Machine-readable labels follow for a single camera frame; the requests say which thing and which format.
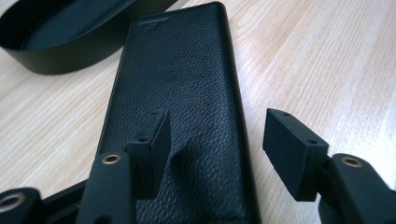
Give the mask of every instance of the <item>table surface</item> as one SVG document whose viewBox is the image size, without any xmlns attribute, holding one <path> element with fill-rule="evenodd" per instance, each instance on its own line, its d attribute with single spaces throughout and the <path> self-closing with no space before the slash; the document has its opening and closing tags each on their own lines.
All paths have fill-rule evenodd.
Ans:
<svg viewBox="0 0 396 224">
<path fill-rule="evenodd" d="M 0 12 L 12 2 L 0 0 Z M 221 2 L 263 223 L 320 223 L 318 204 L 295 202 L 262 151 L 269 107 L 305 123 L 330 155 L 367 160 L 395 189 L 396 1 Z M 0 192 L 34 187 L 45 198 L 88 177 L 119 59 L 120 50 L 75 73 L 41 76 L 0 50 Z"/>
</svg>

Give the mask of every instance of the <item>leather texture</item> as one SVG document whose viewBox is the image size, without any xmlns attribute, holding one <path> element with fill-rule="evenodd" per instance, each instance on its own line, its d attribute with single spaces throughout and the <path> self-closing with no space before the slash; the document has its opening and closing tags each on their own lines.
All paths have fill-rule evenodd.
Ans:
<svg viewBox="0 0 396 224">
<path fill-rule="evenodd" d="M 167 108 L 172 147 L 157 199 L 138 223 L 260 223 L 224 5 L 132 23 L 98 155 L 123 150 L 147 113 Z"/>
</svg>

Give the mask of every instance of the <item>light wood surface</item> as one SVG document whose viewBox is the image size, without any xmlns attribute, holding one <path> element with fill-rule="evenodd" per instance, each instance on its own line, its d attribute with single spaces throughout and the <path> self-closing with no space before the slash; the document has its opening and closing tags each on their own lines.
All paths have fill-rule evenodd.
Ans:
<svg viewBox="0 0 396 224">
<path fill-rule="evenodd" d="M 221 2 L 263 223 L 320 223 L 318 205 L 296 203 L 262 151 L 268 107 L 304 122 L 330 155 L 367 160 L 396 189 L 396 1 Z M 12 3 L 0 0 L 0 12 Z M 0 191 L 34 187 L 45 198 L 88 177 L 119 59 L 120 50 L 41 76 L 0 50 Z"/>
</svg>

